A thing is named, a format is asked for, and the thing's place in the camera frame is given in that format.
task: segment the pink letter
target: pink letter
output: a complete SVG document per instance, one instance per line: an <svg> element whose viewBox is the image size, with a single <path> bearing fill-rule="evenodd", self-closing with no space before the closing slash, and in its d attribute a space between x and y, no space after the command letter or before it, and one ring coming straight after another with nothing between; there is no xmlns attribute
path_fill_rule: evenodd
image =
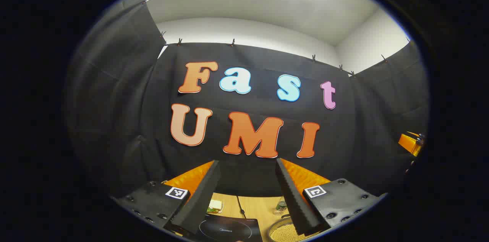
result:
<svg viewBox="0 0 489 242"><path fill-rule="evenodd" d="M321 88L324 90L324 105L329 110L334 109L336 103L332 100L332 94L335 93L335 88L331 86L331 82L321 84Z"/></svg>

